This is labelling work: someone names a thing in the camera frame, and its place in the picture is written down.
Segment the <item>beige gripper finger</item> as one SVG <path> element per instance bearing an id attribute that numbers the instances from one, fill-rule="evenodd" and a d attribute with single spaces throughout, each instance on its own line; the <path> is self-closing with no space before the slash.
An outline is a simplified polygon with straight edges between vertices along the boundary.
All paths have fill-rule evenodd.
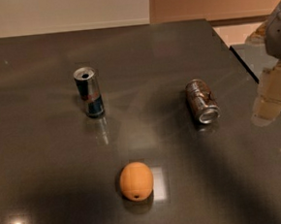
<path id="1" fill-rule="evenodd" d="M 257 89 L 252 122 L 265 127 L 281 113 L 281 60 L 272 69 L 263 68 Z"/>

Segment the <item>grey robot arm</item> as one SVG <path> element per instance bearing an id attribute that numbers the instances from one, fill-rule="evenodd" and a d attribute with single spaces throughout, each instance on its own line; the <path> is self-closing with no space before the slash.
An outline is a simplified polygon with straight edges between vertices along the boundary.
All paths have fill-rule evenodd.
<path id="1" fill-rule="evenodd" d="M 281 113 L 281 0 L 265 23 L 265 51 L 278 59 L 273 68 L 263 68 L 252 110 L 252 122 L 265 127 Z"/>

